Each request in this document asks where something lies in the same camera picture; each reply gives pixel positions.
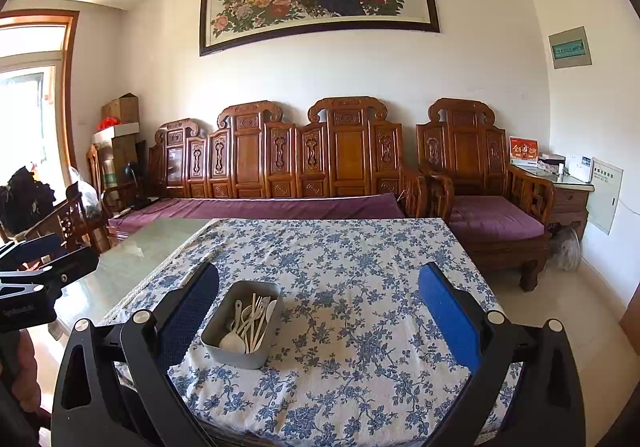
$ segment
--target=tile floor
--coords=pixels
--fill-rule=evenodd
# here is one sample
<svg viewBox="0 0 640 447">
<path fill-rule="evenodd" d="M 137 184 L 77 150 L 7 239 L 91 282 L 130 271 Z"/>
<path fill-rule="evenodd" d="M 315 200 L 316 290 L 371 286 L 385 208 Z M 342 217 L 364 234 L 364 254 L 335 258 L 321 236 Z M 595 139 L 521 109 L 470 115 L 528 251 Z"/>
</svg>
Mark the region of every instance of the tile floor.
<svg viewBox="0 0 640 447">
<path fill-rule="evenodd" d="M 625 406 L 640 378 L 640 357 L 590 285 L 578 273 L 547 269 L 538 287 L 523 293 L 516 273 L 487 279 L 508 318 L 542 325 L 549 318 L 564 323 L 580 372 L 587 422 L 587 446 L 596 445 Z M 43 407 L 50 410 L 64 346 L 46 326 L 31 330 L 38 360 Z M 48 439 L 43 438 L 43 445 Z"/>
</svg>

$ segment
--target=silver screw knob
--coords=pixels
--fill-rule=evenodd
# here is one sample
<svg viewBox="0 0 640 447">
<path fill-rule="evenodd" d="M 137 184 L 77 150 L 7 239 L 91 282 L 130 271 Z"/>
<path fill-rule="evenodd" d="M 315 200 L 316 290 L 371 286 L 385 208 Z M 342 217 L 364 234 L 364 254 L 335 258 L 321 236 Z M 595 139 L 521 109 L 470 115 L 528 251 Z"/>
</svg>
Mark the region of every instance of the silver screw knob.
<svg viewBox="0 0 640 447">
<path fill-rule="evenodd" d="M 562 331 L 562 322 L 556 320 L 556 319 L 551 319 L 549 321 L 549 327 L 552 329 L 552 331 L 555 332 L 561 332 Z"/>
<path fill-rule="evenodd" d="M 76 331 L 83 332 L 89 327 L 89 321 L 87 319 L 80 319 L 76 322 Z"/>
<path fill-rule="evenodd" d="M 491 324 L 500 325 L 504 322 L 504 315 L 498 311 L 491 311 L 486 316 Z"/>
<path fill-rule="evenodd" d="M 136 324 L 144 324 L 151 318 L 151 313 L 148 310 L 140 310 L 133 314 L 133 322 Z"/>
</svg>

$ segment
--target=purple seat cushion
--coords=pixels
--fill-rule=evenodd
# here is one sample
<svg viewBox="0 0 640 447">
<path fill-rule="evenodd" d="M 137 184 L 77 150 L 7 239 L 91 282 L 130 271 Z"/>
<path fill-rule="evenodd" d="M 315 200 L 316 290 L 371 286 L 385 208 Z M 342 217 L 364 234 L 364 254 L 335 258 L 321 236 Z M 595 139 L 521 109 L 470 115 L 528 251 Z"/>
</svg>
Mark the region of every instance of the purple seat cushion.
<svg viewBox="0 0 640 447">
<path fill-rule="evenodd" d="M 158 218 L 242 218 L 248 220 L 393 220 L 404 218 L 393 194 L 358 198 L 322 199 L 161 199 L 142 210 L 132 210 L 109 224 L 127 234 Z"/>
<path fill-rule="evenodd" d="M 460 241 L 517 241 L 545 227 L 502 196 L 456 196 L 449 228 Z"/>
</svg>

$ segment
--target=plastic bag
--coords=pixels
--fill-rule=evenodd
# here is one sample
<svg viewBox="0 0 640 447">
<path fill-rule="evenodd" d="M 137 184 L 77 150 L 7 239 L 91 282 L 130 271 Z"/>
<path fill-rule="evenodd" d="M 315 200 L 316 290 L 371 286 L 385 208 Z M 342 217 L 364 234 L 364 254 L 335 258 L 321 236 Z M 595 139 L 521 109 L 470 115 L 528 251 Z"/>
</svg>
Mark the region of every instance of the plastic bag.
<svg viewBox="0 0 640 447">
<path fill-rule="evenodd" d="M 80 173 L 73 167 L 69 167 L 69 176 L 71 176 L 71 183 L 78 182 L 78 190 L 82 194 L 82 206 L 86 212 L 87 218 L 95 218 L 102 213 L 102 204 L 98 199 L 98 192 L 94 187 L 84 181 Z"/>
<path fill-rule="evenodd" d="M 575 271 L 582 257 L 582 248 L 574 227 L 563 227 L 549 240 L 549 262 L 554 267 Z"/>
</svg>

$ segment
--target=wooden window frame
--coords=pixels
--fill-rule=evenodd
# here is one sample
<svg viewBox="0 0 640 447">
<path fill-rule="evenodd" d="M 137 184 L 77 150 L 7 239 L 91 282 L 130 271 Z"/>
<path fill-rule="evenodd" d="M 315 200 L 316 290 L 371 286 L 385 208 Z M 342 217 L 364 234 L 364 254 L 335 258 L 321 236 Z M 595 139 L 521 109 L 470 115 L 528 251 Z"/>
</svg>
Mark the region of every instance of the wooden window frame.
<svg viewBox="0 0 640 447">
<path fill-rule="evenodd" d="M 79 11 L 76 10 L 49 10 L 28 9 L 8 10 L 0 12 L 0 29 L 18 26 L 46 26 L 64 25 L 65 38 L 62 43 L 62 138 L 65 156 L 61 156 L 66 163 L 63 166 L 78 169 L 76 163 L 76 150 L 74 148 L 73 128 L 71 124 L 71 65 L 78 28 Z"/>
</svg>

